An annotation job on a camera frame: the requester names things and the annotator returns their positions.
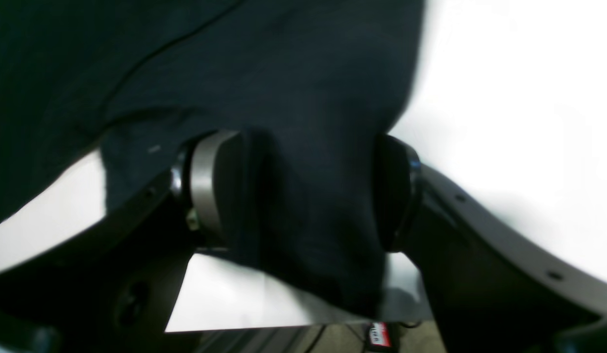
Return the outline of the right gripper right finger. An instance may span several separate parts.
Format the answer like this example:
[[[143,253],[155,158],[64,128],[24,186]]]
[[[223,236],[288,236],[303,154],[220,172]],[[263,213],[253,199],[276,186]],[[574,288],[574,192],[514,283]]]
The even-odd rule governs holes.
[[[449,353],[607,353],[607,283],[532,243],[417,152],[374,147],[384,250],[420,272]]]

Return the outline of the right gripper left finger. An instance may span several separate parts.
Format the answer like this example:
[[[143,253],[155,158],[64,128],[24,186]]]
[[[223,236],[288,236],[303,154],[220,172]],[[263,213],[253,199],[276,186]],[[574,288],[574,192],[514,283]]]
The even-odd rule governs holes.
[[[239,219],[243,135],[191,139],[169,170],[73,239],[0,274],[0,352],[191,353],[167,334],[188,261]]]

